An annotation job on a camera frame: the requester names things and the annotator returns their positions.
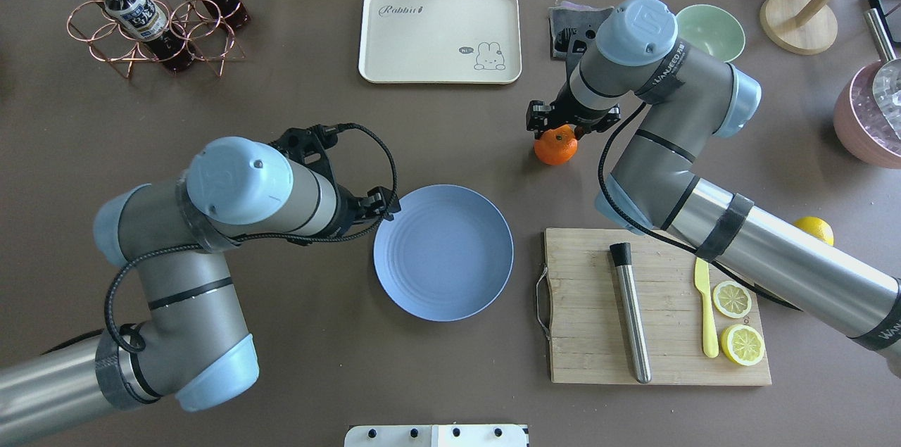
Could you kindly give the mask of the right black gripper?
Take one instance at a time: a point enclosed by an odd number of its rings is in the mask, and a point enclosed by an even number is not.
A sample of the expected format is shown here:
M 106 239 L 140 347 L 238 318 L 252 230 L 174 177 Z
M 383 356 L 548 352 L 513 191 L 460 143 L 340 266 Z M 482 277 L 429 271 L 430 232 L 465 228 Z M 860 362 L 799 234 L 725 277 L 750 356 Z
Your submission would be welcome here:
M 592 132 L 606 132 L 620 120 L 620 98 L 620 94 L 600 92 L 583 81 L 569 81 L 552 103 L 529 103 L 527 130 L 541 138 L 547 130 L 571 125 L 576 140 Z

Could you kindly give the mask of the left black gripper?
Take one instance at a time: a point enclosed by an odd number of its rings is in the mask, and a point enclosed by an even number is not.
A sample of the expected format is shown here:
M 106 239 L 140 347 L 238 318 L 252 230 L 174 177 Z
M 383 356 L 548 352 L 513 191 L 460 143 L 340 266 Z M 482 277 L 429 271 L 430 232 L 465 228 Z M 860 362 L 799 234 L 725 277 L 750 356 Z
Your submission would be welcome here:
M 367 220 L 376 220 L 383 217 L 385 220 L 393 220 L 393 214 L 401 210 L 399 199 L 395 193 L 377 185 L 367 191 L 366 196 L 354 196 L 350 190 L 338 185 L 337 190 L 338 220 L 337 236 L 343 236 L 352 225 L 360 225 Z

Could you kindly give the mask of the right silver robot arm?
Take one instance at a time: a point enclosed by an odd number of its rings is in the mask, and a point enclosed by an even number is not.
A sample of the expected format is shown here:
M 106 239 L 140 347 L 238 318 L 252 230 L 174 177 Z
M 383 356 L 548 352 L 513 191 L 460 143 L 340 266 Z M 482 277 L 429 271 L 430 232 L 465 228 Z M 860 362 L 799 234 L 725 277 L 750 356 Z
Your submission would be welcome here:
M 899 277 L 878 270 L 700 174 L 715 139 L 740 132 L 760 83 L 690 45 L 660 0 L 625 0 L 589 15 L 559 93 L 531 101 L 537 138 L 567 126 L 577 138 L 620 130 L 620 103 L 644 104 L 614 164 L 600 162 L 596 208 L 712 265 L 766 299 L 793 307 L 885 358 L 899 374 Z

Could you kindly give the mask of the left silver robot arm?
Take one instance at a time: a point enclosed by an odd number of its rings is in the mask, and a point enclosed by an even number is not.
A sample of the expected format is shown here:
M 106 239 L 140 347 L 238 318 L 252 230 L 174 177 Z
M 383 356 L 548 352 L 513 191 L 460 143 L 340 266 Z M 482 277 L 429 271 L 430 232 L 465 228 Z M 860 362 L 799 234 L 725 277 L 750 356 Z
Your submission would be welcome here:
M 263 144 L 225 137 L 174 180 L 143 184 L 94 218 L 94 241 L 119 273 L 104 326 L 2 371 L 2 444 L 13 446 L 174 396 L 196 412 L 260 376 L 225 260 L 252 239 L 345 241 L 352 225 L 390 219 L 392 190 L 352 196 L 310 130 Z

